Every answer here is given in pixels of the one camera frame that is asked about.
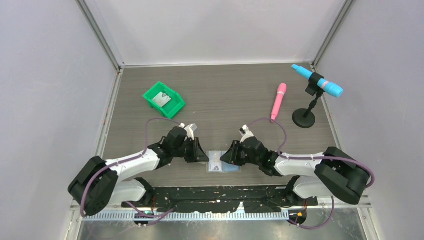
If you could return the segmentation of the white credit card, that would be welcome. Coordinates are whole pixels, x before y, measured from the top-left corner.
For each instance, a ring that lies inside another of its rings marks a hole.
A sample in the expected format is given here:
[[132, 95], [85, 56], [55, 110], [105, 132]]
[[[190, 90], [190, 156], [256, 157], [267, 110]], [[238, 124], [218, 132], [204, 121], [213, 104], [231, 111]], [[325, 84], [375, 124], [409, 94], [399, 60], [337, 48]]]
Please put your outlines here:
[[208, 152], [208, 172], [209, 173], [221, 173], [222, 172], [222, 151], [209, 151]]

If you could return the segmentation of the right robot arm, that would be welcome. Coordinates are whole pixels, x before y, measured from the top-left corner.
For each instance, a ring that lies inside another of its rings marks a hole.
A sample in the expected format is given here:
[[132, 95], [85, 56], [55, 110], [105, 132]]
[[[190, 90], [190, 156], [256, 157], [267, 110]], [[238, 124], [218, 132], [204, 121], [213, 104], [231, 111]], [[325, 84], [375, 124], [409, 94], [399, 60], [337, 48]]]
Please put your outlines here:
[[291, 205], [312, 197], [335, 197], [357, 205], [374, 182], [369, 168], [336, 147], [316, 154], [288, 154], [269, 150], [256, 137], [249, 137], [233, 141], [220, 160], [235, 166], [256, 165], [270, 177], [292, 176], [285, 192]]

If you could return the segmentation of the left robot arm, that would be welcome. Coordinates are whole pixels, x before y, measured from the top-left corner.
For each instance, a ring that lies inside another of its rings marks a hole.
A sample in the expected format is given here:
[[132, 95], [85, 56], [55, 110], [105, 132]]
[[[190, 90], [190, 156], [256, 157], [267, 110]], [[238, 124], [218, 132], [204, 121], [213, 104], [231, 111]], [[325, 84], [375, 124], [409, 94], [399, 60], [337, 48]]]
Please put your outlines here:
[[154, 189], [145, 179], [136, 177], [138, 174], [165, 167], [175, 158], [187, 163], [208, 162], [192, 127], [174, 127], [159, 142], [125, 157], [90, 158], [68, 186], [69, 194], [80, 205], [81, 216], [94, 216], [108, 205], [123, 202], [148, 207]]

